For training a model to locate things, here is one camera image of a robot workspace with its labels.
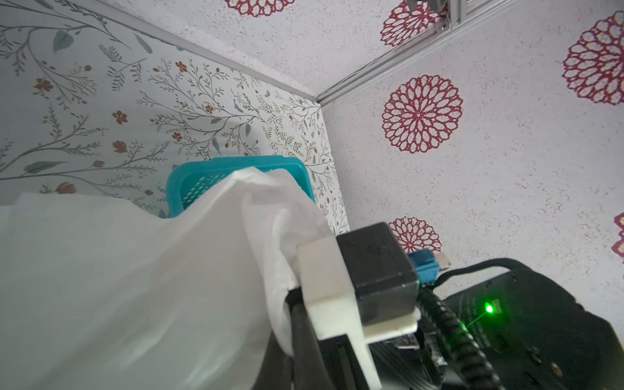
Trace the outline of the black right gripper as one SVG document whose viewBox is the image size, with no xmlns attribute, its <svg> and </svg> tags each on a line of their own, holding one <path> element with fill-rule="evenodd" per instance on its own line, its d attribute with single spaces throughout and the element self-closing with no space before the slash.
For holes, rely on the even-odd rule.
<svg viewBox="0 0 624 390">
<path fill-rule="evenodd" d="M 423 284 L 419 335 L 438 389 L 620 389 L 623 348 L 606 320 L 532 270 L 511 270 L 441 299 Z"/>
</svg>

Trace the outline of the white plastic bag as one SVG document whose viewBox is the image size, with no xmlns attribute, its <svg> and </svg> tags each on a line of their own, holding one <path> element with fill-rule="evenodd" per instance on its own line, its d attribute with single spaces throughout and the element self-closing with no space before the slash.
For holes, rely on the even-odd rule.
<svg viewBox="0 0 624 390">
<path fill-rule="evenodd" d="M 25 193 L 1 209 L 4 389 L 250 389 L 292 353 L 297 247 L 332 230 L 283 170 L 229 175 L 175 218 Z"/>
</svg>

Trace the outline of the teal plastic basket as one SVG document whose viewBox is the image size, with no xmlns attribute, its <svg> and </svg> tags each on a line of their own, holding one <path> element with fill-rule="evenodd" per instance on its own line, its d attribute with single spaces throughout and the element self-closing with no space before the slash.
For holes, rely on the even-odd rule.
<svg viewBox="0 0 624 390">
<path fill-rule="evenodd" d="M 279 155 L 222 157 L 211 161 L 187 162 L 172 171 L 166 185 L 169 217 L 177 217 L 208 189 L 231 173 L 247 167 L 255 167 L 261 172 L 284 169 L 315 201 L 306 166 L 297 158 Z"/>
</svg>

